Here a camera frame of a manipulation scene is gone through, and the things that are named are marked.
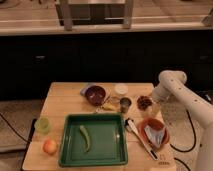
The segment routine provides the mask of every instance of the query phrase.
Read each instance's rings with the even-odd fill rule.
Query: peach
[[[52,139],[45,140],[43,151],[49,155],[53,155],[57,151],[57,143]]]

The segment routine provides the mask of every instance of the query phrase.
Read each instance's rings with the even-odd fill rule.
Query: wooden bowl
[[[85,92],[85,97],[94,106],[102,105],[106,91],[100,86],[91,86]]]
[[[159,131],[159,130],[163,129],[164,124],[163,124],[161,121],[157,120],[157,119],[154,119],[154,118],[151,118],[151,117],[147,117],[147,118],[145,118],[142,122],[140,122],[140,123],[137,125],[138,132],[139,132],[140,136],[141,136],[147,143],[149,143],[149,144],[151,145],[152,148],[157,149],[157,147],[155,147],[155,145],[152,144],[152,143],[149,141],[149,139],[148,139],[148,137],[147,137],[147,135],[146,135],[146,132],[145,132],[144,128],[145,128],[147,125],[149,125],[149,126],[150,126],[151,128],[153,128],[153,129]],[[167,129],[165,129],[165,134],[164,134],[164,137],[163,137],[163,140],[162,140],[162,143],[161,143],[160,148],[163,147],[164,144],[166,144],[166,143],[169,142],[169,138],[170,138],[169,132],[168,132]]]

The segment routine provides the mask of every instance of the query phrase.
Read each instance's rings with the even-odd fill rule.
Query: tray rim
[[[119,161],[111,164],[104,164],[104,163],[96,163],[96,164],[66,164],[61,161],[62,159],[62,153],[63,153],[63,146],[65,141],[65,131],[68,124],[69,117],[101,117],[101,116],[116,116],[119,117],[119,122],[121,123],[121,130],[123,134],[123,142],[124,142],[124,161]],[[66,167],[94,167],[94,166],[118,166],[118,165],[125,165],[128,163],[128,150],[127,150],[127,141],[126,141],[126,135],[125,135],[125,129],[124,129],[124,120],[122,117],[122,114],[120,113],[101,113],[101,114],[68,114],[65,117],[65,123],[64,123],[64,129],[63,129],[63,136],[60,144],[60,151],[59,151],[59,158],[58,158],[58,164],[62,168]]]

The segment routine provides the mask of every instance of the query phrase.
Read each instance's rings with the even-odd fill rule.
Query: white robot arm
[[[152,92],[155,102],[166,100],[173,94],[204,128],[199,149],[196,171],[213,170],[213,106],[192,92],[184,83],[186,74],[182,71],[163,71],[157,87]]]

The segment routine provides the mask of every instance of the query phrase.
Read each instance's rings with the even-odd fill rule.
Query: teal plastic tray
[[[80,125],[85,126],[90,136],[88,152],[85,152],[86,141]],[[127,162],[124,123],[119,114],[67,116],[59,156],[61,167],[111,166]]]

